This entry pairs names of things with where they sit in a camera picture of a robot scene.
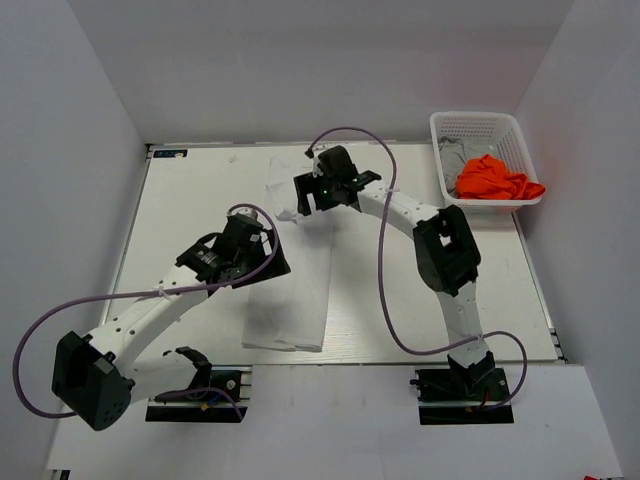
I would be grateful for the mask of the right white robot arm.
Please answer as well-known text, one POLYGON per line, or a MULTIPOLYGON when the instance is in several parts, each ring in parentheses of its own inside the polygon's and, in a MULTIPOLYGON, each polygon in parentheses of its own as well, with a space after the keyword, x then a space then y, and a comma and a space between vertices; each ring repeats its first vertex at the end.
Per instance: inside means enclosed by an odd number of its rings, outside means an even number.
POLYGON ((319 154, 307 150, 313 166, 294 179, 297 210, 303 216, 338 206, 350 207, 380 221, 378 240, 387 226, 414 245, 418 274, 439 301, 449 343, 447 355, 453 390, 472 399, 484 391, 495 369, 493 353, 482 331, 476 304, 481 255, 463 211, 438 209, 419 202, 384 182, 373 171, 358 171, 342 146, 319 154))

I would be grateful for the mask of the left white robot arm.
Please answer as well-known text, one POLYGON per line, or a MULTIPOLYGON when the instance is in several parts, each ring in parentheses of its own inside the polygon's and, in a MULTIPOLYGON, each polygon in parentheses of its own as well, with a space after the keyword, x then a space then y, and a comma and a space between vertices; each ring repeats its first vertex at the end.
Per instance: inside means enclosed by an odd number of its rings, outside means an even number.
POLYGON ((198 401, 212 396, 237 404, 226 384, 211 380, 212 364, 188 346, 143 361, 143 351, 169 326, 218 290, 242 288, 288 274, 275 222, 257 206, 230 209, 221 232, 209 233, 175 260, 150 291, 85 335, 57 344, 52 391, 95 431, 109 428, 140 400, 198 401))

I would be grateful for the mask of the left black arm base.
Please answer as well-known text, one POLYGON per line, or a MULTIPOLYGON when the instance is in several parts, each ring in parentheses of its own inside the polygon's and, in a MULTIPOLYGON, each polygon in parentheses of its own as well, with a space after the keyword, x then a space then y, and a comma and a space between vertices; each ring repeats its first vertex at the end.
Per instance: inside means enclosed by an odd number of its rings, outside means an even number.
POLYGON ((147 403, 147 423, 237 424, 248 411, 251 367, 214 367, 209 379, 193 384, 197 392, 167 401, 147 403))

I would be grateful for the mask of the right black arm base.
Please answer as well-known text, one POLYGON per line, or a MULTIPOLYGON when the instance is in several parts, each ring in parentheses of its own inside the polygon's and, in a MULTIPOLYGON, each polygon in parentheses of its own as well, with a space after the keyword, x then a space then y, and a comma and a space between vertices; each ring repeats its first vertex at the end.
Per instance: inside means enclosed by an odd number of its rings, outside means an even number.
POLYGON ((514 415, 503 368, 496 368, 472 393, 454 389, 448 369, 420 369, 409 381, 418 398, 423 426, 513 424, 514 415))

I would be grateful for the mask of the white t shirt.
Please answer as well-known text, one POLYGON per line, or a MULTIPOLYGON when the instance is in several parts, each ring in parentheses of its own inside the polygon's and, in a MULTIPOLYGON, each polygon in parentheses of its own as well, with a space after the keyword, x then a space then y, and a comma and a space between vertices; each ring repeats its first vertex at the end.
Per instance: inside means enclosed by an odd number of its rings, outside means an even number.
POLYGON ((291 272, 250 287, 242 346, 276 351, 322 350, 328 312, 333 219, 297 212, 294 178, 303 160, 270 159, 264 208, 275 221, 291 272))

